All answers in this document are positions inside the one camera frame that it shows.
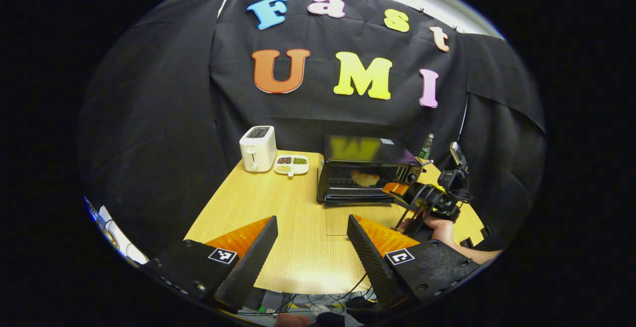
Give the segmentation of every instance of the blue letter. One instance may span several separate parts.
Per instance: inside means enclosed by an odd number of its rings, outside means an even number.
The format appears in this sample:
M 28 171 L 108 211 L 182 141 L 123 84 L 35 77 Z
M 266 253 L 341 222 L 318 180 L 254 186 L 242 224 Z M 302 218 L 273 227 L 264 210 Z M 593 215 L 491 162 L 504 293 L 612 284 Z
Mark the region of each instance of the blue letter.
M 287 7 L 281 0 L 261 0 L 248 6 L 247 10 L 254 10 L 254 13 L 261 21 L 258 28 L 263 30 L 285 21 L 285 17 L 276 15 L 276 12 L 284 13 L 287 11 Z

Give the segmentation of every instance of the white toaster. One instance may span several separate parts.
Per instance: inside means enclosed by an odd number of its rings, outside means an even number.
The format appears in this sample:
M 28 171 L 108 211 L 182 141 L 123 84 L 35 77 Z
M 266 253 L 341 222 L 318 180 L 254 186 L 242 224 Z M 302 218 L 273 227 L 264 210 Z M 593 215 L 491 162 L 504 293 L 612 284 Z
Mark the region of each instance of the white toaster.
M 245 170 L 268 171 L 272 168 L 278 152 L 273 126 L 254 126 L 238 143 Z

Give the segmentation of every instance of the oven window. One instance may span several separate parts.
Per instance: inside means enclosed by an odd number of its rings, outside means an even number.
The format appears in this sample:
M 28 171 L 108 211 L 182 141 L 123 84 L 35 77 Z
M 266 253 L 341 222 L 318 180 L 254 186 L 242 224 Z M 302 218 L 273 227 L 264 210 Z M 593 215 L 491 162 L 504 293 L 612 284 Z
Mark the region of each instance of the oven window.
M 329 175 L 329 188 L 381 190 L 388 182 L 398 180 L 403 170 L 404 168 L 401 166 L 332 166 Z

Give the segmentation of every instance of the wooden table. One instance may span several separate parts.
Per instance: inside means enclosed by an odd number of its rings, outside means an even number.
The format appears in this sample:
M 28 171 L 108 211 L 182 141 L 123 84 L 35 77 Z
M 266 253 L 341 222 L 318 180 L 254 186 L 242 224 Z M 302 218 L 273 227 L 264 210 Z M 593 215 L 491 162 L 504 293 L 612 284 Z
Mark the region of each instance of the wooden table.
M 349 214 L 395 227 L 404 213 L 396 204 L 327 207 L 316 201 L 319 153 L 278 151 L 304 155 L 309 171 L 303 175 L 245 171 L 239 162 L 205 205 L 184 239 L 206 243 L 249 223 L 275 215 L 279 235 L 254 286 L 287 293 L 346 293 L 364 275 L 364 268 L 347 237 Z M 420 182 L 437 182 L 439 170 L 428 164 Z M 483 224 L 464 204 L 455 222 L 455 241 L 483 240 Z M 366 277 L 355 291 L 371 286 Z

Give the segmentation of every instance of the toaster oven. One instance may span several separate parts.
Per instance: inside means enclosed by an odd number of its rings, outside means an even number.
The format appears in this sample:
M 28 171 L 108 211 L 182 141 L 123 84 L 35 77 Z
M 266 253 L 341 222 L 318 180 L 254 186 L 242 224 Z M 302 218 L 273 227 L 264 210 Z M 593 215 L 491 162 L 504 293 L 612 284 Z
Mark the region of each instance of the toaster oven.
M 316 199 L 325 204 L 392 203 L 388 182 L 416 182 L 422 164 L 391 139 L 326 135 Z

